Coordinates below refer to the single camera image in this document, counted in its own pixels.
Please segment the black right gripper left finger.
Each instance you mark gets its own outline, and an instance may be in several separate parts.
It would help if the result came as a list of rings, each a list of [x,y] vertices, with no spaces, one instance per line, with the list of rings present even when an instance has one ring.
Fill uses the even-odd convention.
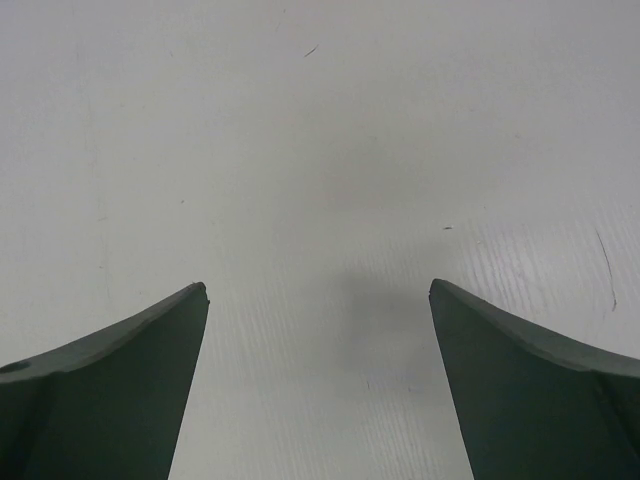
[[[2,366],[2,478],[168,478],[208,310],[194,283]]]

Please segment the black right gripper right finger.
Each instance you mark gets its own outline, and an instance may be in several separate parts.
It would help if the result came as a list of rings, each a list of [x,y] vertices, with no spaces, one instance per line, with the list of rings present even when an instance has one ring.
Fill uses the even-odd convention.
[[[432,282],[429,303],[474,478],[638,478],[637,359],[448,281]]]

